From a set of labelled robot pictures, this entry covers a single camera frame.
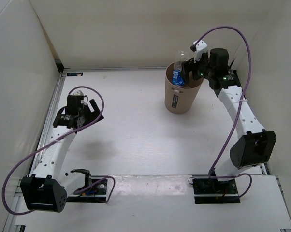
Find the clear bottle with blue label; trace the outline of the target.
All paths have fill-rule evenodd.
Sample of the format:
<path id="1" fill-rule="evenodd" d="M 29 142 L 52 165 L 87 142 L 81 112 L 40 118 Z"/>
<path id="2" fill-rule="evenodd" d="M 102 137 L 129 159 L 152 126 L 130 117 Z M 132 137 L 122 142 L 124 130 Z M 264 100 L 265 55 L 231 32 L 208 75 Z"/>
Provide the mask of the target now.
<path id="1" fill-rule="evenodd" d="M 172 84 L 177 87 L 182 87 L 185 84 L 184 78 L 181 75 L 182 63 L 186 61 L 187 53 L 185 50 L 177 51 L 173 64 Z"/>

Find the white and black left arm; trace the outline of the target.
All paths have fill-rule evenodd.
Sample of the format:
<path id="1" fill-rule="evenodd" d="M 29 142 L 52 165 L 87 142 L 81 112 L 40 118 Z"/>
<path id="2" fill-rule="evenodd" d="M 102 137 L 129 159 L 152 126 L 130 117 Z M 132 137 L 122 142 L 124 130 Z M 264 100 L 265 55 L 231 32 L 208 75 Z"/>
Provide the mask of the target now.
<path id="1" fill-rule="evenodd" d="M 92 189 L 90 171 L 73 169 L 61 175 L 61 168 L 76 137 L 76 129 L 92 121 L 101 121 L 103 116 L 94 99 L 89 100 L 82 91 L 68 95 L 67 105 L 55 117 L 51 140 L 31 176 L 23 177 L 21 190 L 28 210 L 61 212 L 67 198 L 74 192 L 88 193 Z"/>

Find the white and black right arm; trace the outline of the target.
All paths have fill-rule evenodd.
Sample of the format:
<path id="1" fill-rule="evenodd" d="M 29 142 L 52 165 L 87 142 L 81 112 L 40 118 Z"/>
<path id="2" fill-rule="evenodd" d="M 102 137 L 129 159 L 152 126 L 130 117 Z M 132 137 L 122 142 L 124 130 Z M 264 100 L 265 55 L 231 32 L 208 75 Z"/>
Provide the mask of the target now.
<path id="1" fill-rule="evenodd" d="M 233 132 L 237 142 L 231 147 L 230 157 L 219 166 L 210 169 L 208 188 L 213 193 L 221 192 L 226 184 L 243 171 L 267 163 L 271 157 L 276 134 L 267 131 L 253 114 L 235 70 L 228 65 L 229 54 L 226 49 L 207 48 L 194 50 L 195 57 L 182 63 L 185 81 L 192 74 L 193 80 L 205 78 L 210 88 L 225 106 L 233 121 Z"/>

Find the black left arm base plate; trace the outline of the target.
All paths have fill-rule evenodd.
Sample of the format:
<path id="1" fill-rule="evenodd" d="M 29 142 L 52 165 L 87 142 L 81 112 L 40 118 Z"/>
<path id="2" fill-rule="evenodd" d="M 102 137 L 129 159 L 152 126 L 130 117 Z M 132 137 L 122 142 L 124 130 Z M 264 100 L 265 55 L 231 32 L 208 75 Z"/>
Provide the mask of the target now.
<path id="1" fill-rule="evenodd" d="M 71 195 L 67 198 L 67 202 L 73 203 L 103 203 L 107 197 L 108 180 L 105 179 L 94 185 L 85 193 L 79 195 Z"/>

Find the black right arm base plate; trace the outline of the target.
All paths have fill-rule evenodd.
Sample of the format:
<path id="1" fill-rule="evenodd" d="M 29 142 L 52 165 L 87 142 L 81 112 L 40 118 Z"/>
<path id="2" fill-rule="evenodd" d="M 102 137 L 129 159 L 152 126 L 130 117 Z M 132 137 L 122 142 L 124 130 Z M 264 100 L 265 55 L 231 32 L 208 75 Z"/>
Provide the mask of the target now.
<path id="1" fill-rule="evenodd" d="M 240 198 L 234 179 L 220 182 L 216 179 L 192 176 L 188 183 L 193 187 L 195 204 L 239 204 Z"/>

